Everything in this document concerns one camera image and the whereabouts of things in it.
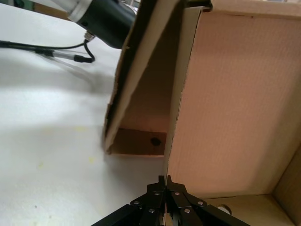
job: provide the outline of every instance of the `hole in cardboard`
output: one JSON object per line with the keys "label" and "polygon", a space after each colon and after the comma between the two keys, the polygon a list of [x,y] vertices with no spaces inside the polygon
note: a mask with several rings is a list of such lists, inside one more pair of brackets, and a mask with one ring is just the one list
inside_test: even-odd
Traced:
{"label": "hole in cardboard", "polygon": [[218,209],[220,209],[221,211],[228,213],[230,215],[232,215],[232,210],[230,209],[229,206],[225,205],[225,204],[221,204],[217,206]]}
{"label": "hole in cardboard", "polygon": [[156,137],[153,137],[152,139],[150,139],[150,142],[155,147],[158,147],[162,144],[162,142]]}

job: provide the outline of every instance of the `black cylinder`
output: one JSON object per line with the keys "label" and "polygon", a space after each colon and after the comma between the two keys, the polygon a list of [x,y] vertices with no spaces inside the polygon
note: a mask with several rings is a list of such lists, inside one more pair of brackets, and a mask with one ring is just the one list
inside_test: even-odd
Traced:
{"label": "black cylinder", "polygon": [[130,7],[118,0],[92,0],[77,24],[107,45],[122,48],[135,16]]}

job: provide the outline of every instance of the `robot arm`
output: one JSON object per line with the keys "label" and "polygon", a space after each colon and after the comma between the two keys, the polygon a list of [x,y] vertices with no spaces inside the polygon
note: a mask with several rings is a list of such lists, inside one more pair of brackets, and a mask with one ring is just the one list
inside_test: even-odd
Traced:
{"label": "robot arm", "polygon": [[159,182],[147,186],[146,194],[131,201],[93,226],[160,226],[164,213],[175,226],[249,226],[241,220],[207,205],[186,191],[185,185],[159,176]]}
{"label": "robot arm", "polygon": [[52,0],[69,19],[113,48],[122,45],[135,20],[135,12],[119,0]]}

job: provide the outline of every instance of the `white surface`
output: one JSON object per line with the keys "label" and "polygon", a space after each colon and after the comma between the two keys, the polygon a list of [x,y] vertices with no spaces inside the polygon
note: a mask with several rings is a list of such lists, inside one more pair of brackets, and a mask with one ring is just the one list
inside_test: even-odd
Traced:
{"label": "white surface", "polygon": [[[40,45],[78,44],[84,34],[72,22],[1,4],[0,27],[0,40]],[[88,226],[161,174],[162,159],[100,149],[120,50],[98,39],[89,47],[93,64],[0,49],[0,226]]]}

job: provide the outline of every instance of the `cable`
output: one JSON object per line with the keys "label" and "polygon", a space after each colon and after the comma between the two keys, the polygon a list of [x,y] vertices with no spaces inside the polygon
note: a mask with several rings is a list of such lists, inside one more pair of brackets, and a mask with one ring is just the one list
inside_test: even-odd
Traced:
{"label": "cable", "polygon": [[84,41],[84,48],[85,48],[86,52],[89,54],[89,56],[91,57],[92,62],[94,62],[94,61],[95,61],[95,56],[94,56],[94,55],[91,53],[91,51],[89,50],[88,45],[87,45],[88,43],[89,43],[88,40],[85,40],[85,41]]}
{"label": "cable", "polygon": [[10,41],[0,41],[0,47],[13,45],[13,46],[20,46],[20,47],[32,47],[32,48],[43,48],[43,49],[72,49],[83,46],[85,43],[81,43],[75,46],[67,46],[67,47],[55,47],[55,46],[37,46],[37,45],[30,45],[30,44],[23,44],[18,42],[10,42]]}
{"label": "cable", "polygon": [[[0,48],[14,48],[14,49],[21,49],[26,51],[33,51],[37,54],[48,56],[48,57],[60,57],[69,60],[73,60],[75,62],[81,63],[92,63],[95,61],[95,56],[88,48],[88,43],[93,39],[93,37],[89,37],[89,39],[85,39],[85,41],[81,44],[75,46],[68,46],[68,47],[51,47],[51,46],[37,46],[37,45],[29,45],[17,42],[10,42],[10,41],[0,41]],[[81,55],[70,55],[65,53],[59,53],[55,50],[65,50],[65,49],[72,49],[84,46],[86,52],[91,58],[87,58]]]}

